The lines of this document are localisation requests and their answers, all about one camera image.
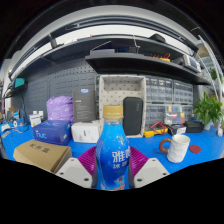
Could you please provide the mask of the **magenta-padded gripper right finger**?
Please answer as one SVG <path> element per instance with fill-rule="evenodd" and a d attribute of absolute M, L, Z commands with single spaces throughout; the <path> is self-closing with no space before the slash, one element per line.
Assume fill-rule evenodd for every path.
<path fill-rule="evenodd" d="M 140 188 L 157 181 L 169 172 L 157 158 L 148 158 L 134 147 L 130 148 L 128 182 L 130 188 Z"/>

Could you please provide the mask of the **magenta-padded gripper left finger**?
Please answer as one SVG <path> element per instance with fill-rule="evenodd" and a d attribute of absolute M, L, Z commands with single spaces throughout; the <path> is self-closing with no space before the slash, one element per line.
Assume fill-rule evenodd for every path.
<path fill-rule="evenodd" d="M 84 188 L 96 188 L 98 170 L 95 148 L 88 149 L 78 158 L 69 158 L 56 175 Z"/>

